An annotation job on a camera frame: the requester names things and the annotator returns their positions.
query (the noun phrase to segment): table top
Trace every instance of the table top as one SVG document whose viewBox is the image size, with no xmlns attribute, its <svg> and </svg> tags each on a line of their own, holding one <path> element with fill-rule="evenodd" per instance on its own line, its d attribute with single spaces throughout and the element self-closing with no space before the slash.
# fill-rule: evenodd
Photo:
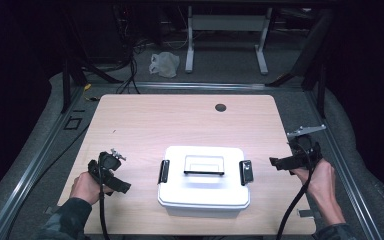
<svg viewBox="0 0 384 240">
<path fill-rule="evenodd" d="M 226 110 L 219 112 L 217 104 Z M 178 217 L 160 205 L 158 176 L 170 146 L 240 148 L 253 164 L 251 203 L 233 219 Z M 114 148 L 126 162 L 115 177 L 132 184 L 126 194 L 105 198 L 109 234 L 270 235 L 298 193 L 301 182 L 277 171 L 269 157 L 291 151 L 273 97 L 268 95 L 106 95 L 95 112 L 59 205 L 69 197 L 74 178 L 90 160 Z M 309 209 L 303 197 L 296 209 Z M 313 219 L 294 211 L 284 234 L 315 232 Z M 85 233 L 102 233 L 99 204 L 93 206 Z"/>
</svg>

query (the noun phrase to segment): black sleeve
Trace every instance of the black sleeve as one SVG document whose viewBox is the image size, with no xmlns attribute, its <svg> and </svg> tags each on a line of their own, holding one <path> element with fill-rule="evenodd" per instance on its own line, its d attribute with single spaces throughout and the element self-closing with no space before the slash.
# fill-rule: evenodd
<svg viewBox="0 0 384 240">
<path fill-rule="evenodd" d="M 315 233 L 313 237 L 317 240 L 357 240 L 350 225 L 346 223 L 327 226 Z"/>
<path fill-rule="evenodd" d="M 37 239 L 78 239 L 84 236 L 84 227 L 92 206 L 80 198 L 70 198 L 40 229 Z"/>
</svg>

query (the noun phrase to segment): dark background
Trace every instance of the dark background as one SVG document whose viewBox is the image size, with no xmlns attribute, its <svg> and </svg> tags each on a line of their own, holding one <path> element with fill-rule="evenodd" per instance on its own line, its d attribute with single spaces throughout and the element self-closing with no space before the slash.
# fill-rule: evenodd
<svg viewBox="0 0 384 240">
<path fill-rule="evenodd" d="M 51 90 L 48 80 L 61 72 L 67 50 L 59 38 L 64 29 L 58 16 L 37 2 L 0 0 L 0 180 L 45 107 Z M 326 65 L 327 86 L 349 115 L 367 168 L 384 183 L 384 1 L 348 0 L 336 24 L 339 40 Z M 139 26 L 158 41 L 158 32 L 150 31 L 155 28 L 146 21 Z M 104 34 L 114 38 L 113 31 L 110 27 Z M 111 61 L 122 57 L 99 48 L 85 52 L 84 44 L 73 46 L 80 56 Z"/>
</svg>

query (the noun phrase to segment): hand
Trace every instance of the hand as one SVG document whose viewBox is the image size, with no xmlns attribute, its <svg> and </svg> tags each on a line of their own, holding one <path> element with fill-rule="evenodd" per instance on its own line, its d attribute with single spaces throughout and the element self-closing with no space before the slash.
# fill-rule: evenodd
<svg viewBox="0 0 384 240">
<path fill-rule="evenodd" d="M 307 181 L 308 170 L 294 169 L 292 172 L 303 184 Z M 335 169 L 325 159 L 321 159 L 317 164 L 307 191 L 316 201 L 326 224 L 345 223 L 335 196 Z"/>
<path fill-rule="evenodd" d="M 99 200 L 99 184 L 93 179 L 88 172 L 83 172 L 74 179 L 71 187 L 70 198 L 80 198 L 88 202 L 90 205 L 95 204 Z M 107 186 L 104 186 L 104 193 L 113 192 Z"/>
</svg>

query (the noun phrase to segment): finger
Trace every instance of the finger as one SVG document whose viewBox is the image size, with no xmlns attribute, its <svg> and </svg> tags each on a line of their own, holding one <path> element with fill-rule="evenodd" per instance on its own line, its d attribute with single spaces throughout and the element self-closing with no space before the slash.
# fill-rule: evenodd
<svg viewBox="0 0 384 240">
<path fill-rule="evenodd" d="M 295 173 L 298 177 L 306 177 L 308 175 L 308 170 L 301 168 L 292 169 L 291 172 Z"/>
<path fill-rule="evenodd" d="M 105 185 L 104 185 L 103 190 L 104 190 L 104 193 L 114 192 L 114 190 L 112 190 L 111 188 L 109 188 L 108 186 L 105 186 Z"/>
<path fill-rule="evenodd" d="M 71 185 L 71 190 L 73 190 L 73 188 L 77 185 L 77 182 L 79 181 L 79 177 L 76 177 L 75 179 L 74 179 L 74 183 L 73 183 L 73 185 Z"/>
</svg>

